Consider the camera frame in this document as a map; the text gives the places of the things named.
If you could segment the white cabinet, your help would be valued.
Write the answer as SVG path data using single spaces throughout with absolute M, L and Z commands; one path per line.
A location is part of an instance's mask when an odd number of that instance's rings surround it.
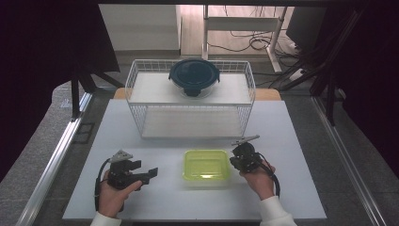
M 177 51 L 181 49 L 178 5 L 100 5 L 116 51 Z

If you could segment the person's left white sleeve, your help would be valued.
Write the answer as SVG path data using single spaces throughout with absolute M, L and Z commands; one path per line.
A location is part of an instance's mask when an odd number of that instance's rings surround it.
M 121 220 L 118 218 L 111 218 L 104 216 L 97 212 L 90 223 L 90 226 L 120 226 Z

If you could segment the person's left hand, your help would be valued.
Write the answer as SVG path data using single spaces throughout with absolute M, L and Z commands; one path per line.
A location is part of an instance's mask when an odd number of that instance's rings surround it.
M 107 183 L 109 171 L 104 173 L 100 182 L 99 209 L 98 212 L 109 218 L 116 218 L 124 202 L 129 195 L 141 188 L 142 182 L 137 181 L 122 190 L 117 190 Z

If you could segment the round dark lidded container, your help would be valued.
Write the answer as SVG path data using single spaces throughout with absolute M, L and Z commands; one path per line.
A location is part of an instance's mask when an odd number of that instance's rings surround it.
M 181 88 L 186 96 L 199 97 L 204 89 L 220 81 L 220 71 L 210 61 L 185 59 L 171 67 L 168 79 Z

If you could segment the wooden table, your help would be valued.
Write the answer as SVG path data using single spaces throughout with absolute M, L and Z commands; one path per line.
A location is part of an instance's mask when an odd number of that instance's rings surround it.
M 125 88 L 117 89 L 114 94 L 115 99 L 125 98 Z M 256 89 L 256 101 L 280 101 L 281 97 L 275 89 Z

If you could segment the person's white sleeve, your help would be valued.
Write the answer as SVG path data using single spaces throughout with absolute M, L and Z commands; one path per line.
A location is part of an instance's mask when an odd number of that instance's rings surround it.
M 260 201 L 260 214 L 260 226 L 297 226 L 293 216 L 284 210 L 277 196 Z
M 90 223 L 90 226 L 120 226 L 121 220 L 118 218 L 111 218 L 104 216 L 97 212 Z

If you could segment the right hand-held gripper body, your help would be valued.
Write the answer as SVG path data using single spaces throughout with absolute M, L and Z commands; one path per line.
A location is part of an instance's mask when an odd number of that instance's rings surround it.
M 259 135 L 252 137 L 242 137 L 235 140 L 231 145 L 234 146 L 232 157 L 230 158 L 231 164 L 239 171 L 252 172 L 262 164 L 260 154 L 250 144 L 251 140 L 259 138 Z

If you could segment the white wire shelf rack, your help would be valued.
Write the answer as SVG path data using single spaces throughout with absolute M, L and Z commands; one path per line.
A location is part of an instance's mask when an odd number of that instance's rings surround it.
M 176 60 L 137 59 L 125 98 L 144 138 L 242 137 L 256 97 L 247 61 L 210 60 L 218 78 L 204 89 L 174 83 Z

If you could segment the person's right white sleeve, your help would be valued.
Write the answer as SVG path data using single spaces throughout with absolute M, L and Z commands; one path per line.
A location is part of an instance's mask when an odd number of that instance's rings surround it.
M 293 216 L 284 210 L 277 196 L 260 201 L 260 214 L 260 226 L 297 226 Z

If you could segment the yellow-green plastic container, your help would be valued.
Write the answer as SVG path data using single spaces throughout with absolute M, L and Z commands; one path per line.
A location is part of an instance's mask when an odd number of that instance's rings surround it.
M 224 150 L 186 151 L 182 177 L 191 187 L 226 186 L 231 179 L 229 156 Z

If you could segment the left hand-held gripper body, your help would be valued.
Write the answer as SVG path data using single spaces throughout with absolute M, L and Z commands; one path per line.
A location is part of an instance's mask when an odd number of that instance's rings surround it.
M 109 160 L 110 170 L 108 184 L 115 189 L 124 189 L 134 182 L 141 181 L 142 185 L 150 182 L 149 173 L 133 174 L 133 156 L 123 150 L 117 151 Z

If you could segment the aluminium rail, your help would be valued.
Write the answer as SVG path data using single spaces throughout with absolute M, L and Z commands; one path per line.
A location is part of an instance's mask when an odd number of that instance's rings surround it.
M 361 177 L 359 170 L 357 169 L 351 155 L 346 149 L 343 140 L 338 133 L 336 127 L 328 120 L 327 110 L 323 105 L 322 100 L 319 97 L 311 97 L 311 101 L 319 115 L 319 118 L 324 124 L 327 134 L 340 157 L 343 167 L 360 199 L 360 202 L 373 226 L 387 226 L 387 221 L 382 216 L 379 206 L 375 201 L 375 197 L 372 194 L 369 187 L 365 184 Z
M 51 158 L 49 159 L 46 168 L 44 169 L 32 195 L 30 196 L 23 212 L 21 213 L 15 226 L 32 226 L 40 209 L 44 203 L 45 197 L 52 186 L 54 179 L 56 178 L 57 172 L 63 162 L 64 157 L 72 144 L 72 139 L 76 134 L 83 116 L 90 104 L 93 95 L 84 93 L 81 100 L 78 102 L 79 113 L 77 118 L 71 120 L 66 129 L 64 130 L 59 142 L 56 145 L 55 150 Z

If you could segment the person's right hand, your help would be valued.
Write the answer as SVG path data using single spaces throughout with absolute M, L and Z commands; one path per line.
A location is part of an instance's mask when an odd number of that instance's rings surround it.
M 246 179 L 249 187 L 258 195 L 261 201 L 275 195 L 274 182 L 262 167 L 258 167 L 252 172 L 240 171 L 239 174 Z

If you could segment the black metal stand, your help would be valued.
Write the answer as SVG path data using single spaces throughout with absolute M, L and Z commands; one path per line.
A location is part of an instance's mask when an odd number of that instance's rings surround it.
M 122 88 L 123 84 L 111 77 L 110 75 L 101 72 L 94 66 L 87 65 L 85 67 L 79 67 L 72 74 L 71 89 L 72 89 L 72 121 L 76 121 L 81 114 L 80 110 L 80 99 L 79 99 L 79 86 L 82 86 L 83 90 L 89 94 L 92 94 L 97 86 L 92 78 L 92 75 L 96 75 L 103 79 L 105 82 L 113 85 L 116 88 Z
M 323 57 L 323 61 L 310 68 L 302 76 L 296 80 L 289 82 L 279 88 L 279 91 L 287 91 L 292 89 L 305 81 L 315 78 L 309 92 L 311 96 L 320 96 L 324 90 L 327 91 L 327 105 L 325 109 L 325 116 L 327 121 L 334 125 L 334 102 L 335 102 L 335 88 L 336 80 L 334 72 L 332 71 L 333 63 L 336 61 L 337 56 L 342 51 L 348 37 L 351 35 L 354 27 L 356 26 L 359 18 L 363 13 L 363 9 L 352 9 L 340 21 L 339 26 L 332 35 L 333 43 L 329 44 L 329 51 Z

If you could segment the white desk frame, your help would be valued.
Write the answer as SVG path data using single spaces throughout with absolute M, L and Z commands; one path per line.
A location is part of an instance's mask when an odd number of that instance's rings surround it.
M 209 6 L 203 6 L 203 40 L 201 57 L 208 58 L 208 32 L 209 31 L 257 31 L 271 32 L 270 43 L 266 47 L 271 65 L 275 73 L 282 73 L 279 61 L 276 57 L 276 46 L 279 34 L 284 23 L 287 7 L 284 7 L 280 16 L 275 18 L 264 17 L 211 17 Z

